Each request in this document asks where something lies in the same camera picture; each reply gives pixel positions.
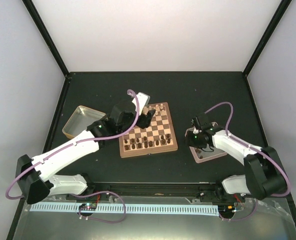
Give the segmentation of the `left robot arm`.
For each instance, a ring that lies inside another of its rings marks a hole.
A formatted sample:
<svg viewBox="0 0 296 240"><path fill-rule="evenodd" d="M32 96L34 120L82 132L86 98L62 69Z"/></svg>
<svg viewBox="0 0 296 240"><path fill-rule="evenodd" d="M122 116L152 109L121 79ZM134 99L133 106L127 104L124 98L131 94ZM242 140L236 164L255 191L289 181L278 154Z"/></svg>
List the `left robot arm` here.
<svg viewBox="0 0 296 240"><path fill-rule="evenodd" d="M134 127L149 127L155 110L143 112L145 102L121 101L114 105L110 114L87 126L80 134L61 146L29 157L18 158L16 167L17 183L22 196L30 205L51 195L79 195L91 199L95 187L85 174L59 175L58 172L80 158L99 151L110 140L127 134Z"/></svg>

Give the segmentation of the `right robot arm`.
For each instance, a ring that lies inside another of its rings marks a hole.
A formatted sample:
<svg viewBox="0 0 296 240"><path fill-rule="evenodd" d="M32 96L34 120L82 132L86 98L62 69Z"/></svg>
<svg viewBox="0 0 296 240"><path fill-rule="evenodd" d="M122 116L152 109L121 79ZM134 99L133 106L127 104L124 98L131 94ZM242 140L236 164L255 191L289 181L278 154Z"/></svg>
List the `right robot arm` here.
<svg viewBox="0 0 296 240"><path fill-rule="evenodd" d="M204 113L193 117L191 124L193 128L185 134L185 142L189 147L223 151L244 167L243 175L229 176L216 187L218 200L228 201L233 194L251 195L258 200L288 194L289 180L275 162L279 156L274 148L252 145L210 122Z"/></svg>

